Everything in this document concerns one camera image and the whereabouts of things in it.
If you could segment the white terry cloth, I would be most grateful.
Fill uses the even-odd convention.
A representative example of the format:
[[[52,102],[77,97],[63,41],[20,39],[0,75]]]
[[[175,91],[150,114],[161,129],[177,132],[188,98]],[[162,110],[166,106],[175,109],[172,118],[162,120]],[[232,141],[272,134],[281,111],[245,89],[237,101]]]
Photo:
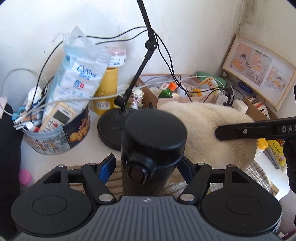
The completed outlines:
[[[172,101],[159,109],[175,115],[185,125],[188,132],[185,156],[193,163],[206,163],[215,169],[231,164],[245,170],[254,161],[257,140],[220,141],[215,137],[218,126],[252,123],[248,115],[230,107],[201,102]]]

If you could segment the black thermos bottle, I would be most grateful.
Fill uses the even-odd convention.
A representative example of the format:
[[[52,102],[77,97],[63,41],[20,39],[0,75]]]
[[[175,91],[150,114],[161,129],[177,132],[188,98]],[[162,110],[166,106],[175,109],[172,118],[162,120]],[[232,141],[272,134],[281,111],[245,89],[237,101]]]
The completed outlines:
[[[125,196],[156,196],[181,160],[187,141],[183,122],[171,113],[133,113],[121,137],[122,190]]]

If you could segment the yellow capped small jar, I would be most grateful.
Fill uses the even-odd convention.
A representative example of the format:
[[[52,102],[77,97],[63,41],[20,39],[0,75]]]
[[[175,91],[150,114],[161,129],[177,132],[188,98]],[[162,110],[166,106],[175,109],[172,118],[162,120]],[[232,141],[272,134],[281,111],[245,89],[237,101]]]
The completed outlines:
[[[259,138],[257,140],[257,149],[256,153],[261,154],[263,151],[265,151],[268,148],[268,142],[265,138]]]

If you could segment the small open cardboard box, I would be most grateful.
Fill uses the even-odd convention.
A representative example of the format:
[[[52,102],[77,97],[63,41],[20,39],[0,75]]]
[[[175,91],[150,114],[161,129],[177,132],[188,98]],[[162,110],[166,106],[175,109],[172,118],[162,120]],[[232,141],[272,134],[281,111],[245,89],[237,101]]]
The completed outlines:
[[[247,104],[248,110],[246,114],[251,117],[254,121],[266,121],[266,120],[274,120],[278,119],[277,115],[271,111],[269,107],[267,107],[267,113],[269,115],[269,118],[261,112],[259,109],[257,109],[248,99],[247,97],[243,98],[243,102]]]

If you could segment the white capped bottle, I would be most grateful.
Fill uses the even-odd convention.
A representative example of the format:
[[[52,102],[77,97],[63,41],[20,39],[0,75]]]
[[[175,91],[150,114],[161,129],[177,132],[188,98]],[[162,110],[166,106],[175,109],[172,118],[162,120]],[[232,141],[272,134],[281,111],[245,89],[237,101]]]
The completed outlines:
[[[246,114],[248,110],[247,104],[240,99],[234,100],[232,107],[243,114]]]

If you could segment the black desk lamp stand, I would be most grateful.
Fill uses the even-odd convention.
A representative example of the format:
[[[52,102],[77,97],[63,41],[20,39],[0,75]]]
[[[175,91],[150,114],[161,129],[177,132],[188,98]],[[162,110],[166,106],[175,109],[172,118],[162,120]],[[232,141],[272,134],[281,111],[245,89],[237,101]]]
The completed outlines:
[[[147,35],[149,38],[145,43],[147,53],[145,54],[143,62],[141,63],[138,71],[136,72],[124,95],[117,96],[115,98],[114,104],[119,108],[108,110],[100,117],[97,123],[97,130],[100,140],[107,147],[116,151],[121,150],[121,136],[123,134],[123,130],[125,129],[126,120],[128,119],[128,117],[130,117],[132,113],[136,112],[135,109],[126,107],[128,100],[132,94],[132,89],[134,88],[143,69],[145,68],[146,64],[148,63],[158,46],[154,30],[151,27],[149,17],[144,7],[144,3],[143,1],[138,1],[137,3],[142,13],[145,26],[147,28]]]

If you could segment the round cookie tin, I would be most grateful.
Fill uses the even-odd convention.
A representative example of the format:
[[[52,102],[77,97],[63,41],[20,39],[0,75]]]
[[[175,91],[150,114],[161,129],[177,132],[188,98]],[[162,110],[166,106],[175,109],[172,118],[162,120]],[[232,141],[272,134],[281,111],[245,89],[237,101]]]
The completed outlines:
[[[90,125],[89,108],[86,108],[73,121],[56,130],[45,133],[23,130],[23,133],[36,152],[49,156],[67,152],[81,143],[88,134]]]

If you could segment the framed baby photo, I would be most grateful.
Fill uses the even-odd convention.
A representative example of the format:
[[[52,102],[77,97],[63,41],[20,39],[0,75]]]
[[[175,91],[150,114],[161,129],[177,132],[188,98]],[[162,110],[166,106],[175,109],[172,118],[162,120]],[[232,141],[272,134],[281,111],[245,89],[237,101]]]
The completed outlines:
[[[295,81],[295,66],[237,35],[222,70],[248,85],[279,111]]]

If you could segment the pink capped bottle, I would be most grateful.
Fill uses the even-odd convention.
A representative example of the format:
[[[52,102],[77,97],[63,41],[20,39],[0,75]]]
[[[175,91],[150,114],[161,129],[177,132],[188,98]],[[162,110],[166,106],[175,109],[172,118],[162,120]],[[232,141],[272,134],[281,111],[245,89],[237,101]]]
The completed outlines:
[[[24,187],[30,187],[34,184],[34,178],[26,169],[21,169],[18,174],[19,182]]]

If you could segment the white remote control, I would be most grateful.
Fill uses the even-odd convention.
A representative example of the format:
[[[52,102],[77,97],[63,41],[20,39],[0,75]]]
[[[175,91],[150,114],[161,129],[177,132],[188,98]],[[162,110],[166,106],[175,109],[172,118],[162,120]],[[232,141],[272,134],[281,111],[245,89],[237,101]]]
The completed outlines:
[[[50,132],[59,127],[71,122],[76,116],[76,112],[71,107],[63,102],[59,102],[50,112],[46,115],[38,132]]]

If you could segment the green orange capped bottle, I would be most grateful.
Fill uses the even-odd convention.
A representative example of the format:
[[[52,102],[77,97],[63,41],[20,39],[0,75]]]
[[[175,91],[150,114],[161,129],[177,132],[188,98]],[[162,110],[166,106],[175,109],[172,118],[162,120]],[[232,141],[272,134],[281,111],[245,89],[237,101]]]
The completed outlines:
[[[177,84],[175,82],[171,82],[166,89],[163,89],[158,98],[172,98],[174,91],[177,89]]]

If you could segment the small doll figurine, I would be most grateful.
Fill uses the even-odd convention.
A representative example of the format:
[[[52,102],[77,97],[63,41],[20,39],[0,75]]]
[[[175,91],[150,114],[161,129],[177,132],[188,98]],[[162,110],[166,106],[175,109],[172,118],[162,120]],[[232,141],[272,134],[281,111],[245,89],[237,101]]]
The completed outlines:
[[[141,89],[134,89],[130,96],[130,108],[138,110],[142,107],[142,100],[144,98],[144,92]]]

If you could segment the yellow cylindrical canister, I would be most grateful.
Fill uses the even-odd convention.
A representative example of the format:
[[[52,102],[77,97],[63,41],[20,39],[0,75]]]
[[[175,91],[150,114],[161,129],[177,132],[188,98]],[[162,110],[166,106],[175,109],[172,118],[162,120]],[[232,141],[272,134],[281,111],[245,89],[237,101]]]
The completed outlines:
[[[117,94],[118,68],[107,68],[99,88],[94,97],[106,97]],[[107,111],[114,109],[115,97],[93,101],[94,112],[103,115]]]

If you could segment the brown cardboard box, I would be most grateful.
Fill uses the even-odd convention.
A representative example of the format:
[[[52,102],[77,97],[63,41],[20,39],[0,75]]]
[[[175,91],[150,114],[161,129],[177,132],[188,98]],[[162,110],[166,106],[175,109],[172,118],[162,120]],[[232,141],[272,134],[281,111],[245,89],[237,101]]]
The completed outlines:
[[[212,90],[217,86],[213,79],[208,78],[202,82],[196,76],[181,74],[177,76],[177,80],[181,87],[178,87],[171,75],[142,75],[138,78],[136,87],[142,87],[142,102],[148,108],[160,108],[172,101],[215,104],[218,99],[220,90]]]

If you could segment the black garment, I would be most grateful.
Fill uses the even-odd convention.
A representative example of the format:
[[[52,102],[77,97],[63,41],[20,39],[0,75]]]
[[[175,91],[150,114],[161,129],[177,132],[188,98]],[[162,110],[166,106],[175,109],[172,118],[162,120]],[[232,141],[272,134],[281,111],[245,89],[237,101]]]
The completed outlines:
[[[15,130],[11,116],[1,118],[1,237],[9,240],[18,233],[11,206],[20,195],[21,142],[23,133]]]

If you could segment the blue white tissue pack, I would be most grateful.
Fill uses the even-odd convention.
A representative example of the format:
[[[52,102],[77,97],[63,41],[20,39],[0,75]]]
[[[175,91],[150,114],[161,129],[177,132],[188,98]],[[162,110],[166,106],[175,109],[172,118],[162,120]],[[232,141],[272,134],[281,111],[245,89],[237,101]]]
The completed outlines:
[[[111,54],[75,27],[63,37],[64,58],[49,88],[46,103],[66,100],[77,113],[85,109],[107,70]]]

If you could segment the green pouch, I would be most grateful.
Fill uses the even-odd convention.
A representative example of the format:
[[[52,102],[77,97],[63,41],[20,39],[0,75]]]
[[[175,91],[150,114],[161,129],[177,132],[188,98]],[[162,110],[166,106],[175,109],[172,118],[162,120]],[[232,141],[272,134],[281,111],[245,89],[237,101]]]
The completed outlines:
[[[208,77],[213,78],[219,87],[226,87],[226,84],[227,84],[226,81],[222,77],[218,77],[216,75],[209,74],[209,73],[206,73],[203,71],[198,71],[196,73],[196,76],[200,81],[203,81]]]

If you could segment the pink lidded cream jar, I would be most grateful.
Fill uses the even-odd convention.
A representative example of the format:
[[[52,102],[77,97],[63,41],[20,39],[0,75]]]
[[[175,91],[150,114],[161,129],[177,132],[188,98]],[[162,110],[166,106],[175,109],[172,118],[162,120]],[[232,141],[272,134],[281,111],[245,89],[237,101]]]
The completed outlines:
[[[106,47],[106,49],[110,54],[108,68],[119,68],[125,64],[126,49],[121,49],[119,47]]]

